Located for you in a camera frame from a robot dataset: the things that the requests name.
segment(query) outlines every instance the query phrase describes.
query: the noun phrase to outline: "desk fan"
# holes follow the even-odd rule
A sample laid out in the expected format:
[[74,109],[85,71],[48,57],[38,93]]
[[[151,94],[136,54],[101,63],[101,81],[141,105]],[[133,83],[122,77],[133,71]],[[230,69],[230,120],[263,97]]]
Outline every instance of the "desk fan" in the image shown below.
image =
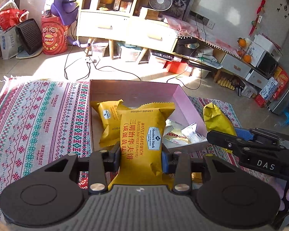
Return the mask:
[[172,5],[172,0],[149,0],[150,6],[157,11],[165,11]]

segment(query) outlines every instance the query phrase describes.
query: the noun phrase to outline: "wooden shelf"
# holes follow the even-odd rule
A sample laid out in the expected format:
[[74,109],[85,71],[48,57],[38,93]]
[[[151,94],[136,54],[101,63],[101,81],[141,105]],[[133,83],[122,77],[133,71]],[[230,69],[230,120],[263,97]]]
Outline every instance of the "wooden shelf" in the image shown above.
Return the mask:
[[130,17],[130,13],[122,12],[122,11],[113,11],[113,10],[92,10],[92,9],[82,9],[83,12],[94,12],[94,13],[104,13],[111,14],[117,16]]

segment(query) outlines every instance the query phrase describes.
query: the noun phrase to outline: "white shopping bag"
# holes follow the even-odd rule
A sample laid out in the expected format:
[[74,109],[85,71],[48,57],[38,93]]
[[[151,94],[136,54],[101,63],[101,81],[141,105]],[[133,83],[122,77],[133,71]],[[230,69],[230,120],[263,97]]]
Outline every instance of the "white shopping bag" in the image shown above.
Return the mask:
[[0,46],[3,60],[10,59],[23,51],[15,28],[16,27],[12,27],[7,31],[3,31],[0,27]]

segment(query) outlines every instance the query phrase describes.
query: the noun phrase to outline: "lay's logo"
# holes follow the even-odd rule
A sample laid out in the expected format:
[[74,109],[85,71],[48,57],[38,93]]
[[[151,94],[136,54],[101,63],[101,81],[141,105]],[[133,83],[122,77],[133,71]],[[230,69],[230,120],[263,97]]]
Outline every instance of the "lay's logo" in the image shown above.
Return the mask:
[[55,40],[55,38],[52,35],[49,35],[49,34],[45,35],[45,37],[44,37],[44,42],[47,45],[52,45],[54,40]]

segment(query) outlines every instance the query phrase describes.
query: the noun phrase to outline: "patterned rug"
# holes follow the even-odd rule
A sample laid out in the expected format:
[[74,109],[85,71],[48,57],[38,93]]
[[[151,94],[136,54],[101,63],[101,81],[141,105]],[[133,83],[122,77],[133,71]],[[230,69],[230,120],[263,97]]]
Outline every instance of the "patterned rug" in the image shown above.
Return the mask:
[[[10,183],[67,153],[80,157],[91,153],[89,83],[29,79],[7,78],[0,93],[0,193]],[[190,100],[200,115],[203,107],[213,102],[234,126],[241,126],[230,104],[196,97]],[[234,156],[213,145],[191,155],[202,157],[206,153],[238,165]],[[265,179],[258,172],[244,170]],[[1,211],[0,219],[4,221]]]

